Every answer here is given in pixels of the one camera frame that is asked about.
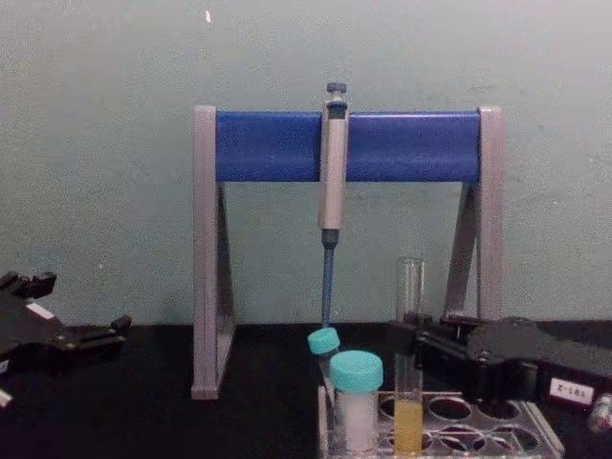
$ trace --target wall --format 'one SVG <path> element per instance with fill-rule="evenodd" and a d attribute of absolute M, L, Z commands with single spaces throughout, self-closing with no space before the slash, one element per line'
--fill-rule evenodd
<path fill-rule="evenodd" d="M 189 322 L 190 108 L 317 110 L 337 79 L 354 110 L 501 105 L 505 313 L 610 318 L 610 13 L 602 0 L 4 1 L 0 269 L 56 271 L 43 303 L 71 323 Z M 390 318 L 402 252 L 426 257 L 439 309 L 458 191 L 349 186 L 334 319 Z M 318 320 L 317 187 L 228 194 L 241 320 Z"/>

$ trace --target small tube with teal cap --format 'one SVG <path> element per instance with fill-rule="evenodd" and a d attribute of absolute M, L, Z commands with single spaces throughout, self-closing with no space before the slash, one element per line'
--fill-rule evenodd
<path fill-rule="evenodd" d="M 337 454 L 375 454 L 383 361 L 369 352 L 345 351 L 333 356 L 330 363 L 336 389 L 333 448 Z"/>
<path fill-rule="evenodd" d="M 325 391 L 332 406 L 334 405 L 334 387 L 330 383 L 330 359 L 338 353 L 340 338 L 334 327 L 320 328 L 308 336 L 310 352 L 318 357 Z"/>

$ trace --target label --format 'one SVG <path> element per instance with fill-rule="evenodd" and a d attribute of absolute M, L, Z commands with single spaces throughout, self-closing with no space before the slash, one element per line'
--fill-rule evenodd
<path fill-rule="evenodd" d="M 612 427 L 612 414 L 608 414 L 607 416 L 599 416 L 597 418 L 597 429 L 598 430 L 607 430 Z"/>
<path fill-rule="evenodd" d="M 40 306 L 39 304 L 36 303 L 30 303 L 27 304 L 26 307 L 32 311 L 33 313 L 38 314 L 39 316 L 41 316 L 42 318 L 49 320 L 50 318 L 54 318 L 54 314 L 47 311 L 45 308 L 43 308 L 42 306 Z"/>
<path fill-rule="evenodd" d="M 550 395 L 560 399 L 590 405 L 593 403 L 593 387 L 552 378 Z"/>

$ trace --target test tube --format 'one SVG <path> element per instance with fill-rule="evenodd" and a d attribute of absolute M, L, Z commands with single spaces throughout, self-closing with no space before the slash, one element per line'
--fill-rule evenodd
<path fill-rule="evenodd" d="M 308 336 L 310 352 L 318 357 L 318 366 L 323 377 L 323 384 L 327 397 L 334 405 L 334 387 L 330 383 L 330 359 L 338 353 L 340 338 L 334 327 L 325 327 L 316 330 Z"/>
<path fill-rule="evenodd" d="M 421 323 L 424 309 L 425 262 L 402 256 L 397 267 L 396 320 Z M 423 373 L 415 356 L 395 356 L 395 454 L 420 452 L 423 435 Z"/>

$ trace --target test tube with yellow liquid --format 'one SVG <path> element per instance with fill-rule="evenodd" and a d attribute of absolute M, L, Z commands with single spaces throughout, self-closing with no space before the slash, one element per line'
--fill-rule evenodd
<path fill-rule="evenodd" d="M 397 268 L 396 319 L 419 323 L 424 309 L 425 262 L 400 257 Z M 394 453 L 416 455 L 423 449 L 423 372 L 414 355 L 395 356 Z"/>

